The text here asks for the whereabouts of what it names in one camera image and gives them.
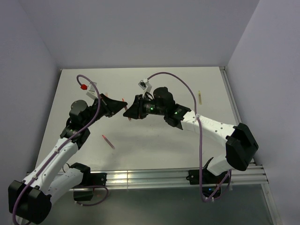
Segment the red pen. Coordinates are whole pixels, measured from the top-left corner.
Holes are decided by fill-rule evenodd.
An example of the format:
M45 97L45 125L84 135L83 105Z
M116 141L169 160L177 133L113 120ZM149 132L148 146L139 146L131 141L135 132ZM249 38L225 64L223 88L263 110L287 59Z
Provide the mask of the red pen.
M115 149L115 146L107 139L105 135L102 135L102 137L112 149Z

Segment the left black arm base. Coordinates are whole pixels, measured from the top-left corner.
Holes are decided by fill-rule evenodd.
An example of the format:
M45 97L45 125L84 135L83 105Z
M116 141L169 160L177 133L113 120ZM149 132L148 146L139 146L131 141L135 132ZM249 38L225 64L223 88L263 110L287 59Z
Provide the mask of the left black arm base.
M104 202L109 194L106 187L107 173L90 173L83 181L76 185L73 189L73 199L75 204L89 207L95 206ZM104 196L98 202L91 203L93 197L96 196L97 189L103 189L105 191Z

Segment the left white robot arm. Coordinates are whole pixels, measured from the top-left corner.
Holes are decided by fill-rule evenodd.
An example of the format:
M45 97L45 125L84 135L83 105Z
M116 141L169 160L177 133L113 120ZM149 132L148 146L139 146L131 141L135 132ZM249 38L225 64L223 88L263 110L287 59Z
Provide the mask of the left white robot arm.
M110 99L104 94L94 99L92 105L87 105L84 100L72 103L66 127L54 148L33 172L22 181L14 180L8 187L9 211L15 225L17 218L40 224L68 190L91 183L90 168L80 163L73 164L65 175L58 173L84 145L90 135L90 125L103 116L114 116L126 106L126 102Z

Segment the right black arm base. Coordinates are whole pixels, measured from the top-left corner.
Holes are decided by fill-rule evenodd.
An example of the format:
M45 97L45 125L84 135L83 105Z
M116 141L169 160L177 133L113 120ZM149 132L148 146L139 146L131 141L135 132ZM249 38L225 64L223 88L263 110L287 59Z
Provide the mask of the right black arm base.
M227 172L223 172L219 176L215 176L206 169L202 169L202 185L210 185L202 187L202 194L208 198L215 191L226 174ZM199 185L199 170L189 170L186 180L189 181L190 185Z

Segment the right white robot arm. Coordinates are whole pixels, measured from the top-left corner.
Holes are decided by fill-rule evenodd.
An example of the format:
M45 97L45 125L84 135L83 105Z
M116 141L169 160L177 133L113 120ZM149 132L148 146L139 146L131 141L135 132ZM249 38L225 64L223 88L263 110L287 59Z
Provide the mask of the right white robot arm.
M177 104L166 87L155 89L153 98L148 98L146 94L136 95L123 115L142 120L149 114L163 116L171 127L205 135L225 148L224 153L213 157L205 165L203 178L209 183L231 169L245 171L259 148L246 124L230 125L199 115Z

